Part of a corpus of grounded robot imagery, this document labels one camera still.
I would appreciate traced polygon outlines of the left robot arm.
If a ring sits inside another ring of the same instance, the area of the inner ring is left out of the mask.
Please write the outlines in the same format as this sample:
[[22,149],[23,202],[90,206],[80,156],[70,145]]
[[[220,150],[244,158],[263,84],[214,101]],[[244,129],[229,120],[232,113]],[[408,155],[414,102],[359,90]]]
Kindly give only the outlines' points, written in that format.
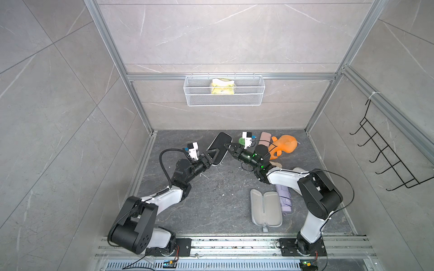
[[168,179],[167,188],[142,198],[127,198],[107,234],[108,244],[125,248],[136,255],[152,249],[160,249],[164,253],[173,252],[176,234],[157,227],[157,216],[182,202],[192,189],[190,182],[211,166],[218,165],[226,152],[222,148],[210,149],[199,155],[197,160],[180,159],[176,163],[174,174]]

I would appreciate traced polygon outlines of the black zippered umbrella sleeve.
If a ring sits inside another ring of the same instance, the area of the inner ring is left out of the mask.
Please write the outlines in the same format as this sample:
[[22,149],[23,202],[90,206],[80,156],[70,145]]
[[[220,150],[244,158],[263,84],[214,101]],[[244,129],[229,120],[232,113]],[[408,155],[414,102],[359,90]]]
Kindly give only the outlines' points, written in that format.
[[218,166],[222,162],[222,160],[224,159],[224,157],[227,153],[227,149],[224,146],[225,143],[232,143],[232,137],[225,132],[220,132],[215,137],[215,139],[213,140],[211,145],[208,147],[207,150],[211,150],[211,149],[219,149],[220,150],[220,153],[217,156],[216,161],[213,161],[213,163],[212,163],[213,166]]

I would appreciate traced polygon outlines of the aluminium cage frame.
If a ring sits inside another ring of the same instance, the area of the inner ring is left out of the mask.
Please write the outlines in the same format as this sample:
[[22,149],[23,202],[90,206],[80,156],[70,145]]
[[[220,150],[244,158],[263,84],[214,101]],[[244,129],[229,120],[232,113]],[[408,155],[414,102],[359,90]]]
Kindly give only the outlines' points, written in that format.
[[304,128],[357,202],[434,208],[432,1],[87,1],[149,126]]

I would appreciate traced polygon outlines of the green lidded jar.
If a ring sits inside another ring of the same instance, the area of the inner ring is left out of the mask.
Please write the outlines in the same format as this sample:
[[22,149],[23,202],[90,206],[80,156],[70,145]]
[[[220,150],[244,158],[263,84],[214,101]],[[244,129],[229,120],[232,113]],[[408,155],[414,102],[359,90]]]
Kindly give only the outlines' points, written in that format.
[[244,146],[244,145],[245,145],[245,139],[242,138],[242,137],[239,138],[239,139],[238,139],[238,143]]

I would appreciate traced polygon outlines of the yellow white pouch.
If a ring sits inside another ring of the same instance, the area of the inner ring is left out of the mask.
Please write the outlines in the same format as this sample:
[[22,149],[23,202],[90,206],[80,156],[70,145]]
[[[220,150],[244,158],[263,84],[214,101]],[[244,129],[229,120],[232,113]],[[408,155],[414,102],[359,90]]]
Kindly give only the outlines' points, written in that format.
[[235,81],[230,79],[214,78],[210,84],[213,95],[234,95]]

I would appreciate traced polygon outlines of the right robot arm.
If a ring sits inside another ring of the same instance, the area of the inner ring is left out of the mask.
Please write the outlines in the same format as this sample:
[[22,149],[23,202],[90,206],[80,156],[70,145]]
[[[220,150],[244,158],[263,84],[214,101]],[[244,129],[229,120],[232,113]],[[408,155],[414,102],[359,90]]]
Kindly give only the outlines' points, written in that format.
[[320,244],[323,228],[335,213],[344,197],[328,178],[329,171],[313,169],[297,172],[271,164],[265,154],[250,152],[239,143],[225,143],[227,151],[238,161],[253,168],[256,178],[262,183],[288,187],[300,194],[308,209],[302,229],[297,234],[296,244],[302,255],[312,252]]

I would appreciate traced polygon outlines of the orange watering can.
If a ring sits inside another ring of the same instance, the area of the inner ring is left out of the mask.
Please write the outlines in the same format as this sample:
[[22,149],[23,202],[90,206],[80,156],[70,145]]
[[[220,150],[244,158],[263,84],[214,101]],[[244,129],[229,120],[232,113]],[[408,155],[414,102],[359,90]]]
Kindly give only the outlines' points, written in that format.
[[275,160],[285,153],[292,153],[298,146],[298,141],[291,135],[283,135],[279,139],[276,136],[271,137],[269,145],[270,159]]

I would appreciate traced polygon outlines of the slotted metal base rail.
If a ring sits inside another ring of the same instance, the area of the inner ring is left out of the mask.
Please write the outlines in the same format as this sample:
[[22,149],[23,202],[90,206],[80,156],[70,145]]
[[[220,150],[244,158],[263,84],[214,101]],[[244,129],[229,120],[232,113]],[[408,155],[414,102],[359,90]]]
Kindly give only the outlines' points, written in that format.
[[297,252],[296,237],[265,235],[184,235],[174,252],[135,255],[102,238],[91,271],[381,271],[365,236],[327,234],[309,256]]

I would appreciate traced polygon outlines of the lilac folded umbrella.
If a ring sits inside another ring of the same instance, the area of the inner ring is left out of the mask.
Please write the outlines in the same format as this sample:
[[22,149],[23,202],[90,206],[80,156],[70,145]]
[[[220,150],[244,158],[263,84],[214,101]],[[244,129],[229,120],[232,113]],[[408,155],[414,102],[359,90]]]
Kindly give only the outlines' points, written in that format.
[[292,213],[292,196],[289,188],[283,185],[275,185],[276,192],[278,193],[281,210],[284,216]]

